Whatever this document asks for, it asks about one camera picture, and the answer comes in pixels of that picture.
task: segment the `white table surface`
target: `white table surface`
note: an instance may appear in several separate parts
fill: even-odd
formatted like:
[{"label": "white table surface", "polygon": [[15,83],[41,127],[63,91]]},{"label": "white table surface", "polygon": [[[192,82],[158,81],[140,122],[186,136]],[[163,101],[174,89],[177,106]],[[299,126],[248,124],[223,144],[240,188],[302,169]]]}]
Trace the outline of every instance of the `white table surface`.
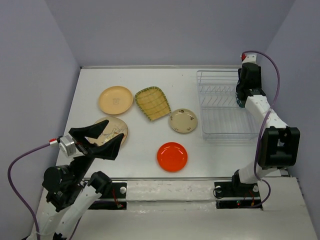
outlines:
[{"label": "white table surface", "polygon": [[[98,97],[111,86],[124,86],[133,95],[151,86],[161,88],[171,110],[186,108],[198,117],[199,125],[189,134],[175,132],[165,116],[150,122],[133,101],[131,108],[116,117],[128,126],[128,137],[115,161],[96,159],[85,175],[103,171],[111,178],[193,178],[231,177],[255,156],[256,143],[249,145],[219,145],[203,140],[200,104],[197,92],[197,68],[146,69],[82,69],[74,93],[64,134],[70,128],[92,125],[106,116],[98,106]],[[156,154],[167,142],[182,144],[188,153],[187,165],[170,173],[159,167]],[[57,165],[69,164],[71,159],[59,153]],[[276,171],[270,176],[280,176]]]}]

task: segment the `small beige plate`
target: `small beige plate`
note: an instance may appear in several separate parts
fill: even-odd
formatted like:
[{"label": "small beige plate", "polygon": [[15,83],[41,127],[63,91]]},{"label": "small beige plate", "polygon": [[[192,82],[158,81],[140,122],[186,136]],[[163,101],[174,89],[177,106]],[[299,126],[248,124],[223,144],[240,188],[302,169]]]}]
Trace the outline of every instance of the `small beige plate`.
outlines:
[{"label": "small beige plate", "polygon": [[124,137],[121,141],[122,145],[128,136],[128,126],[126,125],[126,123],[119,118],[113,116],[106,116],[100,118],[98,121],[95,122],[95,124],[100,123],[103,120],[109,120],[108,125],[105,127],[102,134],[97,139],[89,137],[89,142],[91,144],[97,144],[98,146],[101,146],[109,140],[113,139],[115,136],[119,134],[124,134]]},{"label": "small beige plate", "polygon": [[101,93],[99,107],[106,114],[122,114],[130,108],[133,100],[129,89],[124,86],[112,86]]},{"label": "small beige plate", "polygon": [[170,114],[169,124],[178,133],[186,134],[197,127],[198,119],[192,111],[180,108]]}]

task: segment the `white wall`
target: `white wall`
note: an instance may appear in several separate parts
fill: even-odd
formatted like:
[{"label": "white wall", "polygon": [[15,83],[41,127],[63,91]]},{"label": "white wall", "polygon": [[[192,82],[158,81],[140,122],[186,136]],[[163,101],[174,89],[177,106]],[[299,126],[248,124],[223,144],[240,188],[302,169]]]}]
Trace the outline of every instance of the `white wall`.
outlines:
[{"label": "white wall", "polygon": [[45,0],[81,66],[234,65],[294,0]]},{"label": "white wall", "polygon": [[[26,237],[33,224],[14,195],[7,168],[14,158],[64,133],[79,66],[43,0],[0,3],[0,235]],[[43,173],[57,149],[21,159],[12,171],[18,190],[38,208]]]},{"label": "white wall", "polygon": [[[320,1],[296,0],[266,53],[277,63],[281,87],[276,111],[301,131],[297,162],[290,173],[300,180],[305,202],[320,238]],[[270,99],[276,74],[262,63],[263,89]]]}]

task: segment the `woven basket tray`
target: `woven basket tray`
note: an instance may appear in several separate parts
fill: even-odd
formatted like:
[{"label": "woven basket tray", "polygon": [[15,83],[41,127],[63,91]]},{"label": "woven basket tray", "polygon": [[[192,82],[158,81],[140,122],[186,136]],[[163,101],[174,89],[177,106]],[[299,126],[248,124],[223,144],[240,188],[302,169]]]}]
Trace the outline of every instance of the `woven basket tray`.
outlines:
[{"label": "woven basket tray", "polygon": [[134,99],[150,121],[171,113],[171,108],[164,92],[157,86],[142,89],[136,93]]}]

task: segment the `orange plate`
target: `orange plate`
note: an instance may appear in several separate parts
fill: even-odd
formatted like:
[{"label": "orange plate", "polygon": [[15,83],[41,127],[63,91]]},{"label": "orange plate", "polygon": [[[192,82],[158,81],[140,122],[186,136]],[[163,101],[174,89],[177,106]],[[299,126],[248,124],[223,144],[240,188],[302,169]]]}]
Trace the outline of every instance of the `orange plate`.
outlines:
[{"label": "orange plate", "polygon": [[179,143],[167,142],[159,148],[156,158],[164,170],[178,172],[187,164],[188,154]]}]

